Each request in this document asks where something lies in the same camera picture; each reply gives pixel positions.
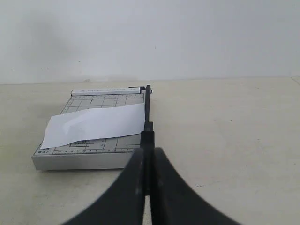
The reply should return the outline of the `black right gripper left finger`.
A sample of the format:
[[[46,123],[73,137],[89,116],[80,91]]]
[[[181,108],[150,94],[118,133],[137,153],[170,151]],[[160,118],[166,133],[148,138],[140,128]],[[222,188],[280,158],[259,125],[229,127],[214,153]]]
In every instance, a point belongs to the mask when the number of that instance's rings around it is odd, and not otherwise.
[[[66,225],[141,225],[144,215],[144,150],[136,149],[114,183]]]

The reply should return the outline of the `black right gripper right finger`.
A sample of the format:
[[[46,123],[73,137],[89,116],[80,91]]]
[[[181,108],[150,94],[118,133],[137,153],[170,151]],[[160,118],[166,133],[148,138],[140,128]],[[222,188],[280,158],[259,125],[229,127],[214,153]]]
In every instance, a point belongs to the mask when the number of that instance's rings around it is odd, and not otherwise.
[[[178,174],[162,148],[151,159],[150,208],[154,225],[238,225],[201,198]]]

